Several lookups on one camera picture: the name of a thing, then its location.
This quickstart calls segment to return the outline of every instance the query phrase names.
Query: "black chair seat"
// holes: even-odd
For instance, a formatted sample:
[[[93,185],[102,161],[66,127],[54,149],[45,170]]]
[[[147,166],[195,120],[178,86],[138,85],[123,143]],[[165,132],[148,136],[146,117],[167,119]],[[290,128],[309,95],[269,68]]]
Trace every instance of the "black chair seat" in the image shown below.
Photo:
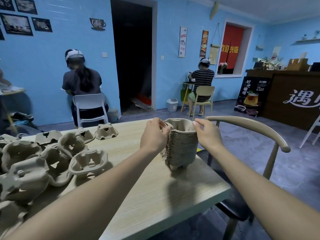
[[[247,206],[241,194],[224,173],[219,163],[209,154],[207,150],[199,151],[197,152],[197,155],[203,161],[207,162],[207,164],[231,186],[231,193],[229,198],[216,204],[216,206],[230,218],[234,218],[242,222],[247,220],[251,214],[251,210]]]

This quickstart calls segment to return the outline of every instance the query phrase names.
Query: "counter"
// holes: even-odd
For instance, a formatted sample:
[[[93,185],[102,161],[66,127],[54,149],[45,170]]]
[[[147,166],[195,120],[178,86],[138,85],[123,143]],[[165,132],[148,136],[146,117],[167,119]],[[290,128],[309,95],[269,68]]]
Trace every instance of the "counter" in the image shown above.
[[[309,130],[320,114],[320,72],[246,70],[248,77],[271,78],[259,116]]]

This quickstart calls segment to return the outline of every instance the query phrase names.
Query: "curved chair armrest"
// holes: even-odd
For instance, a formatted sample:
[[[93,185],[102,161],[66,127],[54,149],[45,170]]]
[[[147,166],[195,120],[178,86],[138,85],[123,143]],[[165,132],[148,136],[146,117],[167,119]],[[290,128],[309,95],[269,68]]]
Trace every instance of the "curved chair armrest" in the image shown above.
[[[210,121],[226,122],[260,133],[274,140],[283,152],[291,151],[287,142],[274,129],[271,129],[269,126],[259,121],[238,116],[208,116],[206,119]]]

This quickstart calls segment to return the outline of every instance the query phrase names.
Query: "green bag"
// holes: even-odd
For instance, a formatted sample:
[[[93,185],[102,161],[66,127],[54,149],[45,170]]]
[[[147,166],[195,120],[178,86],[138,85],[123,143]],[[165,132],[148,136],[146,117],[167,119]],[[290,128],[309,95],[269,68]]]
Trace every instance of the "green bag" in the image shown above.
[[[184,96],[186,95],[187,91],[187,85],[183,84],[182,90],[181,90],[181,102],[183,102]],[[186,95],[186,101],[188,101],[188,96],[192,92],[191,89],[188,89],[187,95]]]

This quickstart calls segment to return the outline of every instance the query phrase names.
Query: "chair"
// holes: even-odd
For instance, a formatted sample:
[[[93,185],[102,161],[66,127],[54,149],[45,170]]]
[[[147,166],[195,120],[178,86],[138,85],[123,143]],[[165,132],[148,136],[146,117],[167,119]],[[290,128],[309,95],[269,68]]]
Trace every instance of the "chair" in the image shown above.
[[[192,119],[195,116],[196,113],[196,105],[204,105],[204,111],[203,111],[203,115],[205,115],[206,113],[206,105],[211,105],[211,114],[212,114],[212,104],[213,104],[213,98],[212,95],[214,94],[214,88],[212,86],[199,86],[197,87],[196,93],[197,93],[197,97],[195,98],[195,102],[194,102],[194,110],[193,110],[193,114],[192,114]],[[206,102],[197,102],[198,101],[198,96],[211,96],[210,99]]]
[[[320,126],[320,115],[318,116],[318,118],[314,121],[313,125],[311,126],[311,128],[309,129],[308,133],[306,134],[306,136],[303,138],[301,145],[299,146],[299,148],[302,148],[303,144],[306,142],[306,140],[308,139],[308,137],[311,135],[312,131],[314,130],[314,128],[316,126]],[[317,136],[315,137],[315,139],[312,142],[312,145],[314,145],[318,138],[320,137],[320,132],[317,134]]]
[[[73,97],[73,103],[77,109],[77,121],[78,126],[81,127],[83,122],[94,122],[98,120],[104,120],[104,123],[108,123],[107,112],[104,107],[104,95],[98,94],[87,94],[87,95],[76,95]],[[104,115],[92,119],[81,119],[79,109],[95,109],[102,107]]]
[[[291,150],[286,141],[277,132],[275,132],[269,126],[261,122],[237,116],[210,116],[206,117],[206,119],[210,121],[216,121],[217,126],[219,126],[220,122],[226,122],[229,124],[240,126],[248,130],[255,131],[274,140],[275,144],[273,146],[271,155],[263,172],[263,176],[267,179],[270,179],[273,165],[276,160],[278,148],[280,147],[281,150],[286,153],[290,152]],[[209,154],[209,152],[207,150],[202,150],[197,152],[197,155],[202,160],[207,160],[207,164],[231,186],[230,198],[216,204],[216,206],[230,218],[225,233],[223,235],[223,240],[230,240],[236,229],[238,221],[243,222],[250,217],[249,220],[250,222],[252,222],[254,220],[254,215],[247,206],[245,200],[242,198],[241,194],[231,183],[231,181],[229,180],[219,163],[216,160],[214,160],[214,158]]]

